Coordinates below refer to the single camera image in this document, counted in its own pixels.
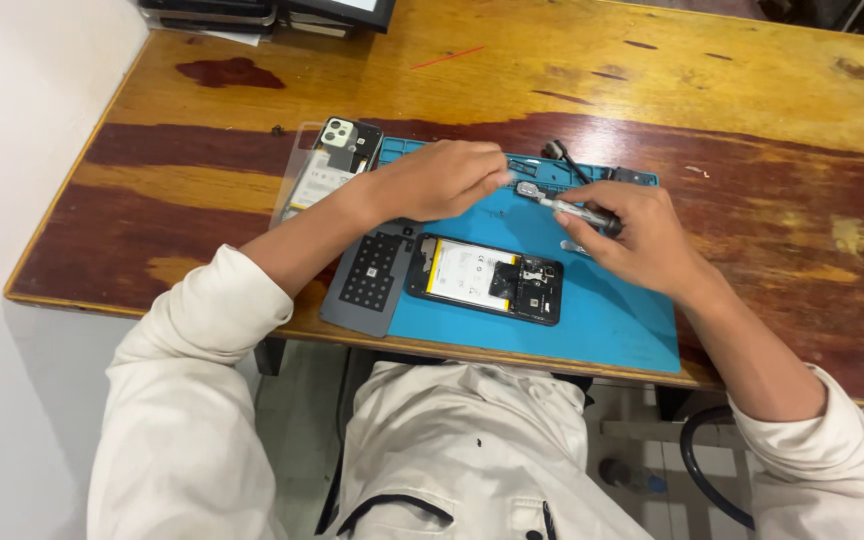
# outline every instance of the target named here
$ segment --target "phone frame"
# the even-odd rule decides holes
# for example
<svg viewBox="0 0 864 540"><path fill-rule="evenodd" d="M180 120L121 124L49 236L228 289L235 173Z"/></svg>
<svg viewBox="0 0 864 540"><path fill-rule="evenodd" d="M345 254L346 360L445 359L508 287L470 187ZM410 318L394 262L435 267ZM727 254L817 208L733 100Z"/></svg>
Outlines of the phone frame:
<svg viewBox="0 0 864 540"><path fill-rule="evenodd" d="M555 269L556 275L552 277L554 288L551 291L553 296L550 301L550 305L554 306L555 309L550 309L547 316L535 316L529 315L526 313L519 312L517 310L502 310L495 309L492 307L486 307L484 305L479 305L477 303L466 302L462 300L454 300L445 296L439 296L437 294L432 294L426 292L426 286L428 284L429 276L431 274L431 269L429 271L424 270L426 266L426 255L424 254L422 247L423 243L426 239L441 239L448 240L451 242L457 242L460 244L465 244L469 246L475 246L480 248L485 248L489 250L494 250L498 252L502 252L507 255L512 255L516 257L516 260L519 261L516 266L521 268L522 262L524 262L525 258L541 261L546 266L551 266ZM412 259L409 261L409 270L405 275L405 292L410 296L414 296L415 298L421 298L424 300L431 300L433 302L439 302L442 304L448 304L450 306L455 306L457 308L465 308L467 310L474 310L476 312L482 313L491 313L493 315L500 315L504 317L510 317L512 319L517 319L520 321L527 321L530 323L545 325L545 326L555 326L559 324L559 319L562 315L562 289L563 284L565 283L565 266L559 262L558 260L554 260L551 258L546 258L544 256L537 256L534 254L528 254L521 251L508 250L505 248L500 248L497 246L490 246L488 244L482 244L479 242L473 242L470 240L464 240L462 238L456 238L454 236L446 236L444 234L437 234L435 232L424 232L420 234L415 239L415 247L412 250Z"/></svg>

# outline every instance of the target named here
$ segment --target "phone battery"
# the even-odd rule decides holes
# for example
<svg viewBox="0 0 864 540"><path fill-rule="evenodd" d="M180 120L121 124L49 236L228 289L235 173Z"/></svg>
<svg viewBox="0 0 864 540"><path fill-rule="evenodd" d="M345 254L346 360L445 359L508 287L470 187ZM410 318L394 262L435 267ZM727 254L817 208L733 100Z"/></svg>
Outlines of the phone battery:
<svg viewBox="0 0 864 540"><path fill-rule="evenodd" d="M509 252L439 238L425 292L490 310L509 311L509 300L492 296L489 288L499 263L515 264Z"/></svg>
<svg viewBox="0 0 864 540"><path fill-rule="evenodd" d="M289 208L295 211L303 211L318 203L328 196L332 191L342 188L346 182L354 178L366 168L366 161L359 163L355 173L343 171L329 166L330 154L322 149L313 150L309 156L308 166L305 167L302 177L298 179Z"/></svg>

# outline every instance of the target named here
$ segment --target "wooden desk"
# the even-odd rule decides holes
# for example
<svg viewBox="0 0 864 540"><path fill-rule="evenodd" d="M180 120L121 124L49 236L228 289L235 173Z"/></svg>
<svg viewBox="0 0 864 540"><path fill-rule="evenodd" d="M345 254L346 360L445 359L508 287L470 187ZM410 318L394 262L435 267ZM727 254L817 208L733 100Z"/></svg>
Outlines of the wooden desk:
<svg viewBox="0 0 864 540"><path fill-rule="evenodd" d="M155 30L6 297L145 313L221 244L266 230L294 130L330 115L519 154L559 138L581 162L657 173L702 254L864 404L864 36L688 11L400 0L389 35L282 32L258 48ZM371 338L319 320L330 278L277 336L721 385L682 317L682 369L656 373Z"/></svg>

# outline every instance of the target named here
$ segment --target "red wire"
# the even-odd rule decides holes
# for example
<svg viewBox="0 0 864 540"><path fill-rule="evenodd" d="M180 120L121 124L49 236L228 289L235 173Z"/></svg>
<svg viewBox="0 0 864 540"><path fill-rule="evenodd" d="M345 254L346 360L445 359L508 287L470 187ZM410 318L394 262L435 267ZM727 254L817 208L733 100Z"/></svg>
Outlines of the red wire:
<svg viewBox="0 0 864 540"><path fill-rule="evenodd" d="M462 55L468 55L469 53L474 53L475 51L477 51L479 49L484 49L484 48L485 48L485 45L479 45L478 47L472 47L471 49L468 49L467 51L462 51L461 53L455 53L454 55L447 55L447 56L438 57L438 58L426 61L424 63L417 63L416 65L413 65L409 69L425 68L426 66L429 66L430 64L435 64L435 63L441 62L443 60L453 59L455 57L461 57Z"/></svg>

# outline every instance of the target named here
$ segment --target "bottle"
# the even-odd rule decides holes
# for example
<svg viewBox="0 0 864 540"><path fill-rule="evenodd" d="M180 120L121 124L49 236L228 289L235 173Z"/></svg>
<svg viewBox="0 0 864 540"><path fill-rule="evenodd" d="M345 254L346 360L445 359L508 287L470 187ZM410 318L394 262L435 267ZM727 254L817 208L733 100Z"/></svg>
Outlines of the bottle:
<svg viewBox="0 0 864 540"><path fill-rule="evenodd" d="M633 467L619 459L607 457L599 462L602 482L615 487L624 487L637 495L666 493L668 484L647 467Z"/></svg>

